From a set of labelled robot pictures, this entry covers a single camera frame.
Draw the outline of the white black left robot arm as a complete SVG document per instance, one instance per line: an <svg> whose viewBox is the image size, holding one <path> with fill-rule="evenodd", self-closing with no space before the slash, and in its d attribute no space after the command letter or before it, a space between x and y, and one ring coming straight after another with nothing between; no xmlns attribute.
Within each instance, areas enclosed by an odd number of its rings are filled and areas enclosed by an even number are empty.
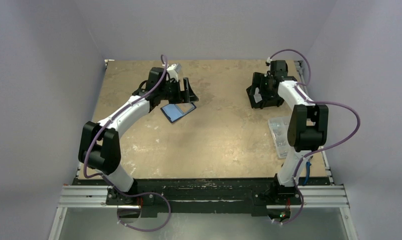
<svg viewBox="0 0 402 240"><path fill-rule="evenodd" d="M132 187L135 179L120 164L120 138L162 101L186 104L199 100L188 78L178 79L179 71L178 63L167 68L153 67L148 79L139 85L126 103L110 116L98 122L88 121L83 126L78 160L84 165L84 176L89 177L88 168L96 170L94 175L105 177L119 189L118 197L127 205L136 202L138 191Z"/></svg>

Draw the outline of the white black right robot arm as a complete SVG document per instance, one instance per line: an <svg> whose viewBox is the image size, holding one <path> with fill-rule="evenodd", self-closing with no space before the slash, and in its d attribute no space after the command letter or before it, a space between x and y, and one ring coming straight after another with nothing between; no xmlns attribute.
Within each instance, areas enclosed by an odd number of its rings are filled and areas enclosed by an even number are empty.
<svg viewBox="0 0 402 240"><path fill-rule="evenodd" d="M286 61L269 59L266 66L269 67L266 73L253 73L252 84L246 91L253 109L279 107L286 103L292 111L287 129L290 148L269 190L270 199L280 204L289 195L297 194L296 187L307 155L326 143L329 108L314 103L307 96L296 78L288 75Z"/></svg>

